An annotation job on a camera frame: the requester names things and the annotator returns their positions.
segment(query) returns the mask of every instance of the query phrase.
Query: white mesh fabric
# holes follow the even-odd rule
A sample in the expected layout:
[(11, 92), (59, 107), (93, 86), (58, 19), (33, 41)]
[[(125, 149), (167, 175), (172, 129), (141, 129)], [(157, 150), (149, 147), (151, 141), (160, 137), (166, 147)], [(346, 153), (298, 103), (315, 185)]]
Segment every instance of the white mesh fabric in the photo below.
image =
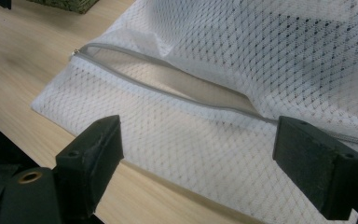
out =
[[(266, 118), (358, 137), (358, 1), (137, 1), (92, 43), (245, 94)], [(138, 65), (124, 68), (142, 73)], [(79, 57), (32, 107), (73, 134), (119, 114), (126, 160), (267, 223), (327, 223), (272, 160), (276, 128), (264, 121), (144, 89)]]
[(358, 0), (137, 1), (94, 43), (131, 49), (358, 137)]

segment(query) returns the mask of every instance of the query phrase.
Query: zipper slider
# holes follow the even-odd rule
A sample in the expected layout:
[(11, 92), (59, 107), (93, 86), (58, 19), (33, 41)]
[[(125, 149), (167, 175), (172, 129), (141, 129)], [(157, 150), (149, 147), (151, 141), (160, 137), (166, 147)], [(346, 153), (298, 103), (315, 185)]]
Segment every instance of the zipper slider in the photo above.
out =
[(75, 49), (74, 52), (71, 53), (71, 55), (69, 56), (69, 61), (71, 61), (72, 57), (74, 57), (75, 55), (77, 55), (80, 52), (79, 49)]

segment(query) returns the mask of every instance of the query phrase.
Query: zipper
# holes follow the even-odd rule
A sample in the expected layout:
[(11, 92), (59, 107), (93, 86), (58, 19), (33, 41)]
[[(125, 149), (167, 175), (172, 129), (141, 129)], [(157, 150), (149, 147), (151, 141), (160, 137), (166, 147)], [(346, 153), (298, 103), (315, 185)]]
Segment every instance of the zipper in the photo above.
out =
[[(141, 58), (141, 59), (147, 60), (147, 61), (152, 62), (152, 63), (158, 63), (160, 65), (164, 65), (164, 66), (170, 67), (172, 69), (178, 70), (177, 68), (173, 67), (171, 64), (166, 63), (166, 62), (164, 62), (164, 61), (162, 61), (160, 59), (156, 59), (156, 58), (153, 58), (153, 57), (150, 57), (150, 56), (145, 56), (143, 54), (140, 54), (138, 52), (134, 52), (134, 51), (131, 51), (131, 50), (122, 49), (122, 48), (119, 48), (119, 47), (106, 45), (106, 44), (99, 44), (99, 43), (88, 43), (87, 45), (83, 46), (81, 49), (75, 49), (72, 52), (72, 55), (71, 55), (70, 58), (72, 58), (74, 56), (82, 58), (82, 59), (84, 59), (84, 60), (86, 60), (86, 61), (88, 61), (90, 63), (93, 63), (93, 64), (95, 64), (97, 66), (100, 66), (102, 69), (110, 72), (111, 74), (113, 74), (116, 77), (125, 79), (125, 80), (129, 81), (130, 83), (132, 83), (134, 85), (140, 86), (142, 88), (146, 88), (146, 89), (151, 90), (151, 91), (157, 91), (157, 92), (159, 92), (161, 94), (169, 95), (169, 96), (171, 96), (173, 98), (180, 99), (180, 100), (189, 102), (191, 104), (200, 105), (200, 106), (204, 106), (204, 107), (208, 107), (208, 108), (212, 108), (212, 109), (226, 110), (226, 111), (239, 113), (239, 114), (242, 114), (244, 116), (251, 117), (253, 119), (259, 119), (259, 120), (265, 121), (266, 123), (270, 123), (272, 125), (278, 126), (278, 121), (276, 119), (266, 119), (266, 118), (264, 118), (264, 117), (262, 117), (260, 115), (251, 114), (251, 113), (249, 113), (247, 111), (244, 111), (244, 110), (241, 110), (241, 109), (238, 109), (238, 108), (235, 108), (235, 107), (205, 104), (203, 102), (187, 99), (185, 97), (178, 96), (178, 95), (175, 95), (175, 94), (170, 93), (168, 91), (164, 91), (164, 90), (161, 90), (159, 88), (156, 88), (156, 87), (150, 86), (148, 84), (145, 84), (145, 83), (143, 83), (143, 82), (141, 82), (141, 81), (139, 81), (137, 79), (134, 79), (134, 78), (129, 77), (129, 76), (125, 75), (125, 74), (122, 74), (121, 72), (115, 70), (114, 68), (108, 67), (108, 66), (102, 64), (101, 62), (98, 62), (92, 56), (88, 55), (88, 53), (87, 53), (88, 48), (100, 48), (100, 49), (116, 50), (116, 51), (119, 51), (119, 52), (122, 52), (122, 53), (130, 54), (133, 57)], [(341, 140), (341, 141), (348, 142), (348, 143), (354, 143), (354, 144), (358, 145), (358, 138), (357, 137), (352, 137), (352, 136), (342, 134), (342, 133), (334, 133), (334, 132), (331, 132), (331, 131), (327, 131), (325, 129), (321, 129), (321, 130), (324, 131), (325, 133), (328, 133), (329, 135), (333, 136), (337, 140)]]

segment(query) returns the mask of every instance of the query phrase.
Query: white mesh bag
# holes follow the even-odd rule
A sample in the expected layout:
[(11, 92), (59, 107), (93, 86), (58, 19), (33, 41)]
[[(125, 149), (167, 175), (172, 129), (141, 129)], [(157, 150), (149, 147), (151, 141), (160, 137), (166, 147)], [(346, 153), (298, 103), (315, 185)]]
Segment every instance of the white mesh bag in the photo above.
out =
[(32, 108), (73, 134), (119, 114), (125, 160), (266, 223), (327, 223), (272, 160), (274, 120), (358, 150), (358, 1), (137, 1)]

